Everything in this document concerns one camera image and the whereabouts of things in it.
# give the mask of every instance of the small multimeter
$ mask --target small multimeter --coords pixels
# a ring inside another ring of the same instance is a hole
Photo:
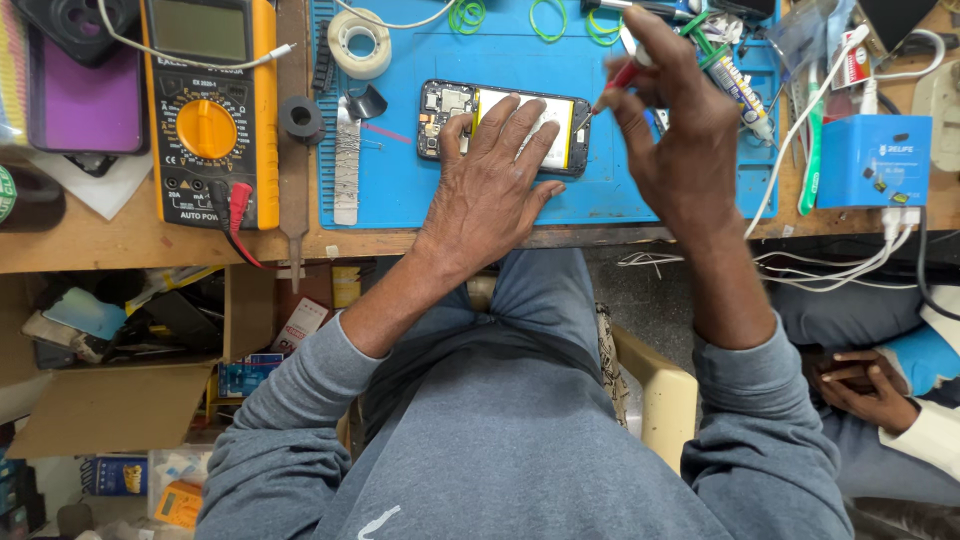
[[[140,0],[147,46],[232,65],[276,47],[268,0]],[[253,188],[240,228],[279,224],[276,61],[211,69],[144,55],[154,136],[156,211],[167,223],[219,229],[211,183]]]

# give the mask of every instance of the chair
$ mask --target chair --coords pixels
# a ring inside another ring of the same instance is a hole
[[[696,428],[697,380],[621,327],[613,325],[612,335],[620,367],[643,388],[640,440],[679,474],[684,443]]]

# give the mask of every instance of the white tape roll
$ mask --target white tape roll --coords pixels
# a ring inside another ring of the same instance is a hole
[[[356,8],[356,10],[371,19],[380,20],[380,17],[370,10],[362,8]],[[358,57],[351,53],[350,40],[356,36],[369,37],[373,41],[373,52],[365,57]],[[390,65],[390,58],[393,56],[390,31],[351,12],[339,12],[333,17],[326,40],[330,44],[333,60],[337,62],[340,69],[358,81],[369,81],[382,75]]]

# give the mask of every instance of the green toothbrush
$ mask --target green toothbrush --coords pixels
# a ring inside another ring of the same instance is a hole
[[[807,83],[807,92],[812,96],[820,90],[820,85],[817,84],[816,61],[810,63],[808,73],[810,81]],[[817,189],[820,187],[820,133],[824,127],[823,99],[817,102],[806,121],[810,125],[810,155],[806,161],[806,174],[800,191],[800,201],[797,202],[800,215],[807,215],[813,210],[813,205],[817,202]]]

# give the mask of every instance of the gray sweatshirt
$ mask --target gray sweatshirt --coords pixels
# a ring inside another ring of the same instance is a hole
[[[749,351],[697,339],[682,478],[616,423],[573,343],[499,325],[438,339],[352,467],[334,426],[382,360],[339,317],[304,340],[217,440],[196,537],[852,538],[779,320]]]

